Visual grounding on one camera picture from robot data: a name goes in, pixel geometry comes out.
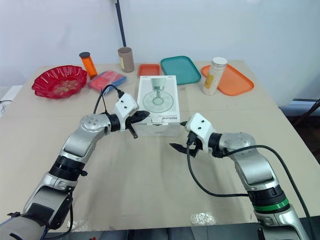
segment black pole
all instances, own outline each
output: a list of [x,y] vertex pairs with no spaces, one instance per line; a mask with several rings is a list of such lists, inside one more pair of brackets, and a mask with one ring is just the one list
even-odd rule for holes
[[118,16],[119,27],[120,27],[121,38],[122,38],[122,44],[123,44],[124,47],[126,47],[127,44],[126,44],[126,38],[125,38],[124,25],[123,25],[123,23],[122,23],[122,16],[121,16],[121,10],[120,10],[120,2],[119,2],[119,0],[116,0],[115,9],[116,9],[116,14],[117,14],[117,16]]

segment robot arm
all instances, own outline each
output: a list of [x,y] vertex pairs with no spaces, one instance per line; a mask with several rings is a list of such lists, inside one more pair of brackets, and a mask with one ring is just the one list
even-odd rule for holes
[[[216,133],[211,123],[195,113],[185,129],[189,133],[187,145],[195,144],[190,155],[199,150],[222,158],[225,153],[255,145],[252,136],[246,133]],[[176,150],[187,153],[182,145],[171,143]],[[261,224],[260,240],[309,240],[294,207],[289,203],[268,160],[256,148],[229,155]]]
[[131,124],[145,119],[149,112],[139,108],[131,95],[124,93],[117,101],[113,114],[107,112],[83,117],[80,126],[68,137],[49,172],[46,172],[25,204],[22,214],[13,213],[0,225],[1,240],[40,240],[49,229],[58,229],[71,206],[72,192],[97,142],[115,131],[129,129]]

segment pink package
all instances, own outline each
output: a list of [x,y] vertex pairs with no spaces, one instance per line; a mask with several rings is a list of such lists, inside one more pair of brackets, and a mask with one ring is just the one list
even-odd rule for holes
[[[126,76],[123,76],[115,71],[104,71],[103,73],[100,73],[99,75],[95,76],[90,82],[89,86],[95,90],[97,90],[99,93],[101,92],[101,89],[104,89],[104,87],[108,84],[113,84],[115,86],[118,86],[122,84],[127,79]],[[104,95],[110,92],[113,89],[113,87],[108,87],[104,91]]]

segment teal tray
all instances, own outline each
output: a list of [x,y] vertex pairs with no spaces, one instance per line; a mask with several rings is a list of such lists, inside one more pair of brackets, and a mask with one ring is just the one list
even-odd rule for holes
[[173,56],[161,60],[161,68],[165,75],[175,75],[176,84],[194,84],[199,82],[201,74],[187,56]]

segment green ring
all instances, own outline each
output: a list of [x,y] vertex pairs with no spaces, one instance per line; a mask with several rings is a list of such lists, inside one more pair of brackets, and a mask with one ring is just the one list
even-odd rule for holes
[[281,208],[287,206],[288,204],[289,204],[289,200],[287,198],[285,198],[285,200],[283,200],[282,202],[279,202],[274,205],[269,205],[269,206],[255,206],[255,205],[253,205],[253,208],[256,211],[269,212],[269,211],[281,209]]

